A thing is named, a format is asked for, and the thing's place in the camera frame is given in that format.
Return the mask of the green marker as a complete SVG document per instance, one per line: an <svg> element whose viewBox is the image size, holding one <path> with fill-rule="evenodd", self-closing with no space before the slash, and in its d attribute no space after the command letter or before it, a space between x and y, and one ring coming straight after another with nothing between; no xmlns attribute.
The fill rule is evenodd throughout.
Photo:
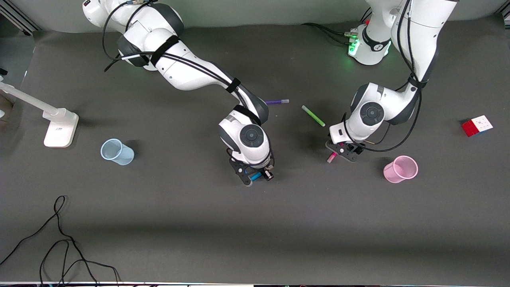
<svg viewBox="0 0 510 287"><path fill-rule="evenodd" d="M311 116L311 118L313 118L321 127L325 127L326 124L324 121L322 121L315 113L313 113L310 109L308 109L308 107L306 107L305 105L302 105L301 106L301 109L303 111L305 111L309 116Z"/></svg>

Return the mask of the pink plastic cup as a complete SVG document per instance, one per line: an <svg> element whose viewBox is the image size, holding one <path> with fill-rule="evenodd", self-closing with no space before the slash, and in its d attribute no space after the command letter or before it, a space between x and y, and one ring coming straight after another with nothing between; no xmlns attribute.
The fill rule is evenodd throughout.
<svg viewBox="0 0 510 287"><path fill-rule="evenodd" d="M415 178L418 171L417 162L413 158L401 155L384 167L384 177L388 182L397 184Z"/></svg>

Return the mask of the translucent blue plastic cup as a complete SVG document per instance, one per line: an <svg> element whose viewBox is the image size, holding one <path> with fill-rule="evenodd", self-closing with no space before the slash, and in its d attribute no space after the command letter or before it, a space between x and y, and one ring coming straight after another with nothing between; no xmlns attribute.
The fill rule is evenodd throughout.
<svg viewBox="0 0 510 287"><path fill-rule="evenodd" d="M109 139L102 144L100 155L105 160L115 162L121 166L129 165L135 157L132 148L115 138Z"/></svg>

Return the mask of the red white puzzle cube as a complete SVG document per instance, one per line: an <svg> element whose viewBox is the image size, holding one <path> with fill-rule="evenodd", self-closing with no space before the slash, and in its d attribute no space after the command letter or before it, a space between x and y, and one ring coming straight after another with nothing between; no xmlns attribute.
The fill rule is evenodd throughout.
<svg viewBox="0 0 510 287"><path fill-rule="evenodd" d="M486 116L478 116L461 124L461 128L469 138L493 128Z"/></svg>

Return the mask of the white stand with flat base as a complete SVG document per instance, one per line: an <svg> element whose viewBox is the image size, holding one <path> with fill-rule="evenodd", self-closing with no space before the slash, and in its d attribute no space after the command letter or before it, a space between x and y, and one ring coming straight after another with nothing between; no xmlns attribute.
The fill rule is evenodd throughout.
<svg viewBox="0 0 510 287"><path fill-rule="evenodd" d="M0 75L0 90L29 103L43 111L43 118L50 121L46 131L44 145L46 147L69 147L72 144L78 126L79 116L65 108L56 108L35 97L29 96L13 86L3 82Z"/></svg>

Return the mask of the aluminium frame rail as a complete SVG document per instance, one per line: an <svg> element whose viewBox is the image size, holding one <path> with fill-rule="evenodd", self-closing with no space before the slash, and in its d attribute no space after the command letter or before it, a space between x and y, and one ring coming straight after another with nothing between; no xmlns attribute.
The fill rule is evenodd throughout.
<svg viewBox="0 0 510 287"><path fill-rule="evenodd" d="M0 0L0 14L22 31L24 35L31 36L35 31L42 30L40 26L33 22L29 16L24 14L10 0Z"/></svg>

